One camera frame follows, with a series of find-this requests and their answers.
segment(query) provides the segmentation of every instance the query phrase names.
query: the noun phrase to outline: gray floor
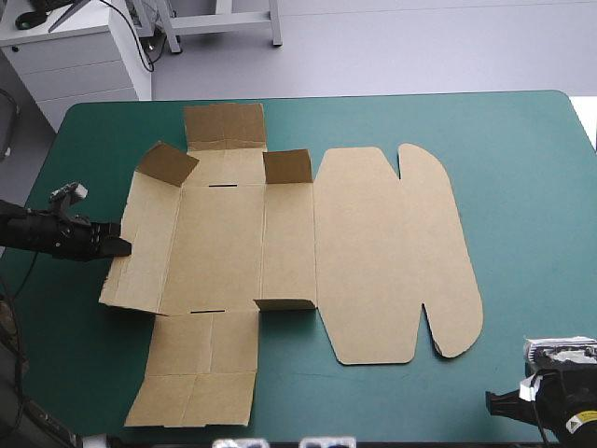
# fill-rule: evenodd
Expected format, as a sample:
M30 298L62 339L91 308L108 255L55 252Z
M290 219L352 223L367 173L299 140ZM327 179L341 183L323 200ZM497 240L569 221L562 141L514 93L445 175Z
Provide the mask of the gray floor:
M597 0L279 0L267 30L183 38L154 74L157 100L557 89L597 94ZM207 0L173 0L179 15ZM236 10L267 0L238 0ZM0 197L23 203L54 134L7 61L22 107Z

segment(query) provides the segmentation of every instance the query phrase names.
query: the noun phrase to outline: cardboard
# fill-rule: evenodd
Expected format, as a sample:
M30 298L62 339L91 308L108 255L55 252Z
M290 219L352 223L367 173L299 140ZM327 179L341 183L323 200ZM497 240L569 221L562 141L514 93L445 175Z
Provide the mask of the cardboard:
M157 316L126 426L247 425L258 329L254 312Z
M481 330L450 180L422 148L399 156L401 179L375 147L330 149L315 180L317 299L343 364L409 362L422 306L444 357Z
M127 426L246 425L258 312L318 306L344 364L408 362L422 306L454 357L482 310L450 180L415 146L268 152L261 105L185 108L139 163L100 302L158 315Z

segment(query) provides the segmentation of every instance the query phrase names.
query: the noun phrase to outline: cardboard flap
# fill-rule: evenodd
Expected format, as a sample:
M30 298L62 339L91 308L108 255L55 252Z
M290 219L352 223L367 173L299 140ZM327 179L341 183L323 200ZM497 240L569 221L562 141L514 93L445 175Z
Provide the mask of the cardboard flap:
M216 104L185 107L188 150L265 147L261 104Z
M342 364L409 362L421 315L404 299L398 179L375 147L326 152L314 182L319 310Z
M101 303L158 312L180 199L179 187L133 174L121 230L132 243L132 254L112 260Z
M199 161L175 147L158 142L137 165L137 171L180 187Z
M126 426L247 425L258 334L257 312L157 316Z
M438 352L479 336L481 300L450 181L413 145L396 175L377 148L328 151L314 183L317 291L344 364L408 362L424 304Z
M313 309L316 296L312 184L268 184L257 306Z
M406 144L398 153L400 232L405 235L405 269L413 278L410 294L424 303L437 351L457 357L478 338L483 310L450 179L424 149Z
M264 152L263 164L268 184L313 182L311 157L307 149Z

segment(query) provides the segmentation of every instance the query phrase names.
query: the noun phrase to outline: drawer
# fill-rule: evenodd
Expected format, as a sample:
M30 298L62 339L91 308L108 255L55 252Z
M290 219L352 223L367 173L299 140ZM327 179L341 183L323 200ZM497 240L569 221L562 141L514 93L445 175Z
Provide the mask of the drawer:
M19 75L121 59L108 32L2 47Z
M55 100L39 101L37 105L48 119L54 131L58 132L64 115L72 105L80 103L101 103L104 101L136 101L137 94L133 88L117 91L99 91L87 95L69 96Z
M36 101L132 87L122 61L29 73L21 80Z

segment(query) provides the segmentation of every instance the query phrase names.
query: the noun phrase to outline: desk leg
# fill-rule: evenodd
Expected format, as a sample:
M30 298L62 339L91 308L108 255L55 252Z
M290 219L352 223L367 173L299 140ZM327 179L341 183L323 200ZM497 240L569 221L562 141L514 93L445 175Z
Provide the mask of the desk leg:
M273 46L282 46L282 31L280 30L280 14L278 12L278 0L270 0L270 20Z
M161 26L163 26L164 33L166 33L166 38L168 39L170 51L172 53L180 53L182 49L178 45L178 40L176 40L176 32L174 31L172 22L170 21L170 18L173 14L170 10L170 6L168 5L168 0L156 0L156 4L158 6L158 12L160 13Z

